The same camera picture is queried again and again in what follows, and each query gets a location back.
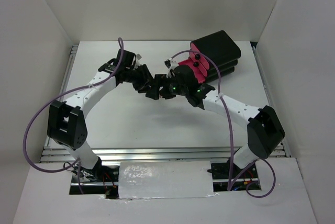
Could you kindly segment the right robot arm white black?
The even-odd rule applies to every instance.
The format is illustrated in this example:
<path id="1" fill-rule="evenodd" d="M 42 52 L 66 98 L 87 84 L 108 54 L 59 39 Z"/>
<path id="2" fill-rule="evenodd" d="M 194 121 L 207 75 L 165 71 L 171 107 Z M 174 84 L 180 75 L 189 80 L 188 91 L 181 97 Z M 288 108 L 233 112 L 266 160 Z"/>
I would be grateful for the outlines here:
<path id="1" fill-rule="evenodd" d="M 227 117 L 247 132 L 247 143 L 239 148 L 228 164 L 228 173 L 240 177 L 247 165 L 257 159 L 267 159 L 285 138 L 285 131 L 275 112 L 266 105 L 258 108 L 227 95 L 205 83 L 199 83 L 190 67 L 180 65 L 168 75 L 157 74 L 149 83 L 146 97 L 157 100 L 184 96 L 193 106 Z"/>

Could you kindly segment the pink top drawer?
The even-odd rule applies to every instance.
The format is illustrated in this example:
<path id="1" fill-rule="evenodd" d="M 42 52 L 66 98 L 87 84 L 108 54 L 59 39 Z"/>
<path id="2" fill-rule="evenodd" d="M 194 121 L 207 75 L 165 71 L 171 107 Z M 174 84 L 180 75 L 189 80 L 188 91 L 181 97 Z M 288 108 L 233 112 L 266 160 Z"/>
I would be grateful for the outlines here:
<path id="1" fill-rule="evenodd" d="M 204 70 L 209 70 L 209 63 L 207 61 L 207 59 L 202 55 L 202 53 L 200 52 L 200 50 L 197 48 L 197 46 L 194 44 L 194 42 L 190 43 L 190 49 L 191 49 L 191 53 L 189 54 L 190 58 L 194 61 L 198 63 L 198 66 L 201 66 L 202 69 Z"/>

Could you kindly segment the black drawer organizer case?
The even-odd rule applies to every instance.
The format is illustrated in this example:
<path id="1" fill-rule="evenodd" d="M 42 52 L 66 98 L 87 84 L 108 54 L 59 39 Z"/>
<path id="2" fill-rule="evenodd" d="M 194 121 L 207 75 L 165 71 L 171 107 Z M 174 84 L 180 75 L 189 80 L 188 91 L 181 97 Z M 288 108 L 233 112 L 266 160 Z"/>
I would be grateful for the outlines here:
<path id="1" fill-rule="evenodd" d="M 223 30 L 191 42 L 194 42 L 210 65 L 205 82 L 218 79 L 216 66 L 221 76 L 232 73 L 238 64 L 238 59 L 241 57 L 240 48 Z"/>

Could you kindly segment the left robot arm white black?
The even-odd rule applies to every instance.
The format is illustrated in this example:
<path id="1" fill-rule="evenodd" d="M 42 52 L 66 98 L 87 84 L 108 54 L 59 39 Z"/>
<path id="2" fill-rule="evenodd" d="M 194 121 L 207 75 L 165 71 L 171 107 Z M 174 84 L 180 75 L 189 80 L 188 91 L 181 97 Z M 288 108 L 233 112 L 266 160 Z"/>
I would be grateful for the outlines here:
<path id="1" fill-rule="evenodd" d="M 87 143 L 88 130 L 85 119 L 91 109 L 109 92 L 123 82 L 133 84 L 138 91 L 148 90 L 152 76 L 141 55 L 119 50 L 117 57 L 98 68 L 95 76 L 83 90 L 64 101 L 53 101 L 49 106 L 47 135 L 63 146 L 81 163 L 84 175 L 90 181 L 102 180 L 112 169 L 102 164 Z"/>

